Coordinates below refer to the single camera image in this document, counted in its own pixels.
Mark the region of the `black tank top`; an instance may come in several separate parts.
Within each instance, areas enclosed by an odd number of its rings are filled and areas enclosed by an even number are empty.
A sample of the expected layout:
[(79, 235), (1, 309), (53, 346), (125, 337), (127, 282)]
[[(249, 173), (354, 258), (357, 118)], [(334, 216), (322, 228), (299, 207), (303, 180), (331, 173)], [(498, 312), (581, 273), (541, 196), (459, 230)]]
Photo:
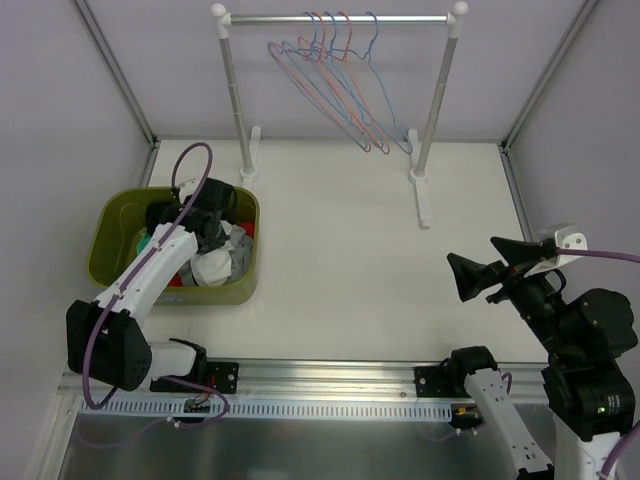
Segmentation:
[[(159, 225), (172, 224), (179, 216), (185, 205), (178, 202), (156, 202), (150, 204), (145, 212), (145, 225), (147, 233), (152, 236)], [(215, 210), (202, 206), (192, 206), (186, 215), (179, 222), (178, 226), (182, 227), (186, 232), (194, 233), (193, 212), (195, 209)], [(206, 254), (213, 250), (197, 250), (198, 254)]]

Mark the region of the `white tank top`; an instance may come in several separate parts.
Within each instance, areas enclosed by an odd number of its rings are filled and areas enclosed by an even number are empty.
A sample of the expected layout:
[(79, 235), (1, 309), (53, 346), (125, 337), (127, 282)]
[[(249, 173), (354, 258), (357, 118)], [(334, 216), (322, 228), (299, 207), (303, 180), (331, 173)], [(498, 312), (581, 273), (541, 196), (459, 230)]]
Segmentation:
[(235, 249), (230, 241), (232, 225), (223, 220), (222, 229), (226, 235), (225, 243), (206, 254), (197, 254), (191, 261), (191, 271), (197, 286), (220, 286), (231, 276), (231, 252)]

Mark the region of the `green tank top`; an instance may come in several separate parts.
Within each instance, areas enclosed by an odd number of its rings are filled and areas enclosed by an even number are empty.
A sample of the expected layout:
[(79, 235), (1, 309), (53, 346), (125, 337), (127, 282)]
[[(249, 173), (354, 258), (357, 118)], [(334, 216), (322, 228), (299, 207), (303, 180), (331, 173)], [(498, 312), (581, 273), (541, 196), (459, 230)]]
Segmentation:
[(140, 238), (140, 240), (138, 241), (135, 247), (137, 255), (139, 255), (146, 248), (150, 240), (151, 240), (151, 237), (148, 234), (145, 234)]

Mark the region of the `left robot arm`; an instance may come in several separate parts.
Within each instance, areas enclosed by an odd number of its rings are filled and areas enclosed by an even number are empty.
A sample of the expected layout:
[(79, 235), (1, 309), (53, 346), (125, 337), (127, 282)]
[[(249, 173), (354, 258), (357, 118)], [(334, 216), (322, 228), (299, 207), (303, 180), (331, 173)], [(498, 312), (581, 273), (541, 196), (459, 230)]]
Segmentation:
[(166, 376), (186, 391), (205, 385), (201, 347), (179, 340), (150, 343), (142, 326), (185, 263), (224, 245), (222, 220), (236, 205), (233, 186), (208, 178), (184, 202), (173, 198), (147, 207), (150, 239), (144, 249), (93, 301), (77, 300), (67, 310), (67, 363), (84, 386), (98, 380), (133, 391)]

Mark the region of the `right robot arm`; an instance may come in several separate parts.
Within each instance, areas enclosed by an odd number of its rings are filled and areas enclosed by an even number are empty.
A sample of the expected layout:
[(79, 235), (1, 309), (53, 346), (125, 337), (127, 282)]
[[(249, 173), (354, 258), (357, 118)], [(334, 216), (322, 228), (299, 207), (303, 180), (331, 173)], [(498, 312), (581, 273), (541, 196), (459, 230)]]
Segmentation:
[(458, 295), (466, 302), (486, 289), (492, 304), (509, 301), (548, 355), (543, 387), (553, 413), (556, 453), (533, 439), (484, 346), (451, 352), (448, 388), (480, 409), (503, 460), (517, 479), (612, 479), (626, 446), (638, 436), (636, 399), (617, 360), (635, 348), (634, 314), (623, 294), (591, 289), (567, 303), (546, 279), (579, 258), (637, 262), (638, 256), (591, 250), (578, 232), (558, 230), (539, 242), (494, 237), (501, 260), (481, 264), (447, 256)]

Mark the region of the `light blue hanger rack end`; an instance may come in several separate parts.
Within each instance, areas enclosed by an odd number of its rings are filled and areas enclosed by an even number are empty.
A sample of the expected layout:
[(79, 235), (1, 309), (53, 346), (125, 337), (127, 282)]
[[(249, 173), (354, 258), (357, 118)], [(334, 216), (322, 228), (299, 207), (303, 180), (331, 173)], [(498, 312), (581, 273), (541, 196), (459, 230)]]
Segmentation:
[(345, 48), (345, 54), (347, 56), (352, 56), (355, 59), (365, 62), (369, 71), (374, 75), (374, 78), (377, 82), (380, 93), (382, 94), (384, 103), (387, 107), (388, 113), (391, 116), (392, 129), (395, 133), (397, 133), (397, 135), (392, 134), (387, 127), (385, 127), (383, 124), (381, 124), (377, 120), (375, 115), (371, 112), (371, 109), (368, 107), (368, 104), (365, 101), (365, 96), (359, 90), (357, 90), (357, 95), (361, 101), (361, 106), (364, 108), (364, 111), (365, 111), (365, 124), (367, 126), (371, 126), (374, 128), (374, 131), (376, 132), (376, 136), (380, 138), (383, 146), (390, 148), (389, 142), (392, 142), (403, 153), (412, 154), (414, 152), (414, 148), (409, 140), (408, 131), (405, 130), (399, 124), (393, 103), (391, 101), (391, 98), (386, 88), (385, 82), (374, 65), (374, 58), (373, 58), (374, 48), (380, 33), (380, 24), (379, 24), (378, 17), (372, 11), (366, 11), (365, 15), (370, 17), (374, 21), (374, 27), (375, 27), (374, 34), (372, 38), (369, 40), (367, 49), (363, 53), (360, 53), (354, 48)]

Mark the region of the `white and silver clothes rack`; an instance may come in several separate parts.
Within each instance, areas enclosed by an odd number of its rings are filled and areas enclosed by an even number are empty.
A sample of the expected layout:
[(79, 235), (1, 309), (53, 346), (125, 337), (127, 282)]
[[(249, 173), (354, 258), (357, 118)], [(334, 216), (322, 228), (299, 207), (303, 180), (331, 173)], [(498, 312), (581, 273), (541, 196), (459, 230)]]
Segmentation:
[[(417, 221), (422, 229), (430, 228), (433, 221), (428, 194), (427, 160), (434, 140), (456, 46), (468, 10), (468, 4), (465, 1), (458, 1), (453, 5), (451, 11), (445, 15), (382, 15), (375, 17), (370, 14), (355, 16), (339, 14), (336, 16), (339, 24), (345, 24), (351, 20), (355, 24), (362, 25), (377, 23), (383, 25), (443, 25), (447, 28), (447, 42), (423, 136), (419, 137), (415, 129), (408, 131), (409, 145), (414, 148), (414, 151), (409, 154), (411, 163), (408, 179), (413, 186)], [(280, 16), (232, 14), (221, 3), (216, 3), (211, 7), (211, 14), (220, 45), (236, 133), (240, 145), (242, 158), (240, 168), (241, 183), (246, 188), (252, 188), (259, 174), (258, 158), (261, 129), (258, 126), (247, 128), (245, 124), (237, 75), (233, 64), (229, 29), (233, 26), (306, 25), (312, 24), (315, 19), (320, 20), (322, 17), (315, 14)]]

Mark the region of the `olive green plastic basket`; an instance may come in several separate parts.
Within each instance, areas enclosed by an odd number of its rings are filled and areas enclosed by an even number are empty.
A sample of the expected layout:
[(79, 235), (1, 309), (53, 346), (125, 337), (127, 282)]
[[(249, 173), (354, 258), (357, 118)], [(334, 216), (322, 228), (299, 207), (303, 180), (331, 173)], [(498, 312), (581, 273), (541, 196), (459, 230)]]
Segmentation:
[[(103, 207), (87, 260), (90, 280), (104, 290), (115, 282), (136, 257), (135, 247), (146, 230), (147, 207), (174, 199), (171, 188), (143, 187), (121, 191)], [(258, 250), (247, 273), (237, 281), (216, 287), (168, 287), (158, 306), (240, 305), (254, 293), (258, 280)]]

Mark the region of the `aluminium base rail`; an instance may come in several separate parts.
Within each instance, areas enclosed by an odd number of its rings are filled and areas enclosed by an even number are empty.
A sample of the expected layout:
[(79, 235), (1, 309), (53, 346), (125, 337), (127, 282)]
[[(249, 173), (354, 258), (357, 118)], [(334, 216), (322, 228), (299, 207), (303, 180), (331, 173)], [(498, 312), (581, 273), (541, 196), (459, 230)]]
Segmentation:
[[(205, 385), (216, 388), (232, 400), (347, 400), (404, 401), (435, 398), (461, 398), (445, 387), (444, 367), (439, 362), (311, 361), (265, 359), (214, 359), (214, 372)], [(542, 364), (506, 363), (500, 373), (516, 403), (544, 404)], [(62, 374), (57, 392), (82, 394), (79, 375)]]

